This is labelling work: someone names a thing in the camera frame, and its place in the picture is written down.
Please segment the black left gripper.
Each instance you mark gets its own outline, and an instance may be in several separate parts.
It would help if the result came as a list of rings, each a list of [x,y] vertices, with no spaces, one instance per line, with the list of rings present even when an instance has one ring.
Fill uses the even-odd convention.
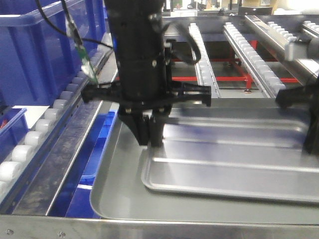
[[[83,102],[103,100],[118,103],[124,108],[125,113],[119,114],[119,119],[133,133],[139,145],[145,146],[151,141],[152,147],[160,147],[163,138],[165,120],[170,112],[153,112],[151,118],[143,115],[146,110],[157,110],[179,102],[201,101],[206,106],[211,106],[211,87],[199,86],[179,81],[171,81],[168,89],[160,96],[153,99],[129,100],[123,95],[120,81],[87,85],[81,91]]]

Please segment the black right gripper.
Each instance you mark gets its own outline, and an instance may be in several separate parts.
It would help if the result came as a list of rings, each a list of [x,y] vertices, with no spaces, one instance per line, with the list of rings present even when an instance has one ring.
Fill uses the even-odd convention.
[[[293,89],[279,90],[275,102],[285,109],[292,105],[307,105],[311,115],[303,150],[308,154],[319,153],[319,78],[315,83]]]

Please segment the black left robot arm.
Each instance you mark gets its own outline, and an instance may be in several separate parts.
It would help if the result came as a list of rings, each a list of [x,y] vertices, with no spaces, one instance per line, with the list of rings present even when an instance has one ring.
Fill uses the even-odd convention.
[[[119,104],[118,118],[131,130],[139,145],[159,147],[163,127],[178,102],[201,101],[211,105],[211,88],[174,81],[171,58],[194,65],[201,53],[187,29],[173,26],[184,36],[194,56],[164,45],[168,24],[162,22],[161,0],[105,1],[119,79],[87,85],[81,93],[84,102],[104,100]]]

